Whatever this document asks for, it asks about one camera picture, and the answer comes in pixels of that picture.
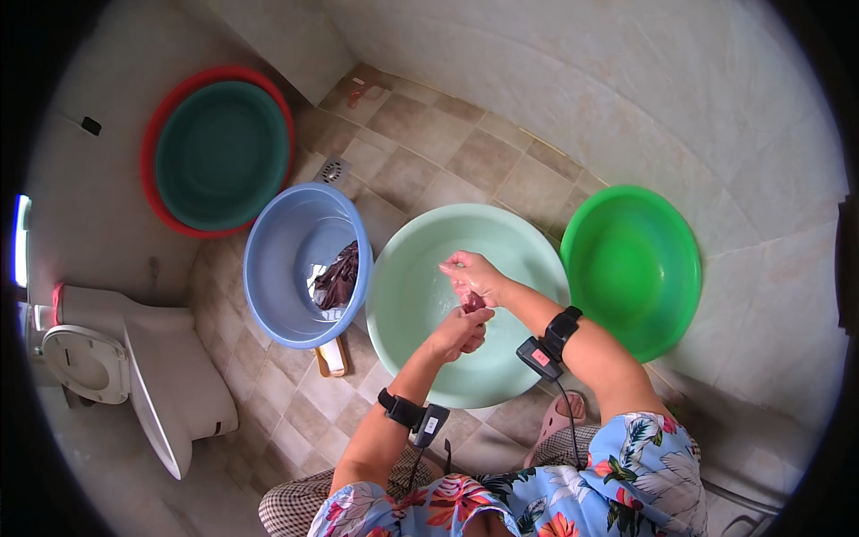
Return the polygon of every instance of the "hand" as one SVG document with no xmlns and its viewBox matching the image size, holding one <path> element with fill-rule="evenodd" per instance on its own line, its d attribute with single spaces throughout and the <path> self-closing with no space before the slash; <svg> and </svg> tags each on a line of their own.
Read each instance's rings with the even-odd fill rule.
<svg viewBox="0 0 859 537">
<path fill-rule="evenodd" d="M 438 356 L 444 362 L 453 362 L 460 355 L 475 352 L 484 342 L 486 336 L 485 322 L 495 316 L 491 309 L 481 308 L 470 314 L 456 307 L 424 343 L 430 348 L 433 356 Z"/>
<path fill-rule="evenodd" d="M 468 293 L 473 291 L 490 308 L 502 305 L 501 294 L 509 280 L 479 253 L 459 250 L 438 268 L 450 276 L 450 283 L 460 301 L 467 301 Z"/>
</svg>

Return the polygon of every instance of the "blue floral shirt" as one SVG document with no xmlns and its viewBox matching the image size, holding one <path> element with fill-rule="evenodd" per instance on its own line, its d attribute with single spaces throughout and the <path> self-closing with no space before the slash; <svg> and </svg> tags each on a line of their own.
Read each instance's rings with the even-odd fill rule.
<svg viewBox="0 0 859 537">
<path fill-rule="evenodd" d="M 378 485 L 355 483 L 322 505 L 308 535 L 462 535 L 494 511 L 512 535 L 705 535 L 707 503 L 697 449 L 672 418 L 633 412 L 594 437 L 588 465 L 535 467 L 471 478 L 447 475 L 397 503 Z"/>
</svg>

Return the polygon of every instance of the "light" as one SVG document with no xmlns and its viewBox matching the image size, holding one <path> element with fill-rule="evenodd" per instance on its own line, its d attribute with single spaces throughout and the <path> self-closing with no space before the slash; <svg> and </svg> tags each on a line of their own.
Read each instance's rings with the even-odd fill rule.
<svg viewBox="0 0 859 537">
<path fill-rule="evenodd" d="M 23 288 L 27 287 L 27 229 L 24 218 L 29 208 L 30 198 L 20 194 L 15 207 L 15 281 Z"/>
</svg>

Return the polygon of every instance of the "tiled floor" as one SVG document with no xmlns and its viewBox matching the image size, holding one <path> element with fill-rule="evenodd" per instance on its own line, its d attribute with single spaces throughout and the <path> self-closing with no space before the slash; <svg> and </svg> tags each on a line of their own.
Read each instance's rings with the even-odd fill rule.
<svg viewBox="0 0 859 537">
<path fill-rule="evenodd" d="M 357 108 L 332 92 L 320 108 L 296 113 L 291 180 L 311 180 L 328 156 L 350 162 L 338 188 L 361 212 L 376 254 L 411 218 L 463 202 L 516 212 L 557 248 L 576 207 L 606 186 L 504 118 L 414 82 L 392 76 L 385 82 L 393 91 Z M 228 435 L 227 472 L 259 498 L 280 482 L 335 465 L 392 377 L 356 324 L 342 336 L 350 362 L 343 378 L 323 378 L 311 351 L 272 343 L 248 314 L 241 282 L 246 239 L 247 233 L 203 243 L 189 302 L 239 408 L 241 427 Z M 572 377 L 565 384 L 588 392 Z M 550 392 L 539 384 L 496 407 L 452 410 L 443 436 L 454 464 L 469 473 L 521 467 Z M 590 411 L 595 415 L 596 407 Z M 432 448 L 442 446 L 436 441 Z"/>
</svg>

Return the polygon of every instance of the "light green basin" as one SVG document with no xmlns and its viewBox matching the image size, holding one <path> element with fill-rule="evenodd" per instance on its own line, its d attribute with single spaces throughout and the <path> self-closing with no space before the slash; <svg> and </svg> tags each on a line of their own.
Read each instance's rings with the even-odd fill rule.
<svg viewBox="0 0 859 537">
<path fill-rule="evenodd" d="M 448 312 L 459 305 L 450 279 L 438 270 L 456 250 L 486 256 L 507 276 L 563 306 L 570 290 L 561 260 L 545 237 L 511 212 L 489 205 L 457 204 L 407 223 L 376 260 L 367 300 L 373 347 L 396 375 Z M 514 398 L 538 380 L 516 357 L 531 333 L 503 308 L 486 325 L 486 343 L 446 364 L 429 400 L 448 408 L 483 408 Z"/>
</svg>

